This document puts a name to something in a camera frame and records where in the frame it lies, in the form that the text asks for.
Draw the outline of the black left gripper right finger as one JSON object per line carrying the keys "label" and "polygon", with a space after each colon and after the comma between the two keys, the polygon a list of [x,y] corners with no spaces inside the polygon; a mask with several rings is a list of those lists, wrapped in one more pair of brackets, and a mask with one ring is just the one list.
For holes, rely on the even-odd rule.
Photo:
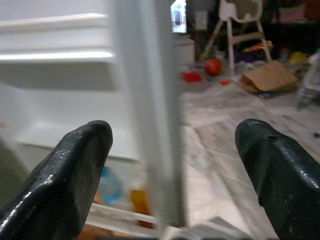
{"label": "black left gripper right finger", "polygon": [[235,129],[235,145],[279,239],[320,238],[320,165],[293,138],[248,118]]}

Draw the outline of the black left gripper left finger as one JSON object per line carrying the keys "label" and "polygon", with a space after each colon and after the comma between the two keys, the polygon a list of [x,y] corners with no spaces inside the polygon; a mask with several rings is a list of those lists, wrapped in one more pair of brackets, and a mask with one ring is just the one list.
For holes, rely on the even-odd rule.
{"label": "black left gripper left finger", "polygon": [[63,136],[0,211],[3,240],[74,240],[82,232],[112,148],[109,123]]}

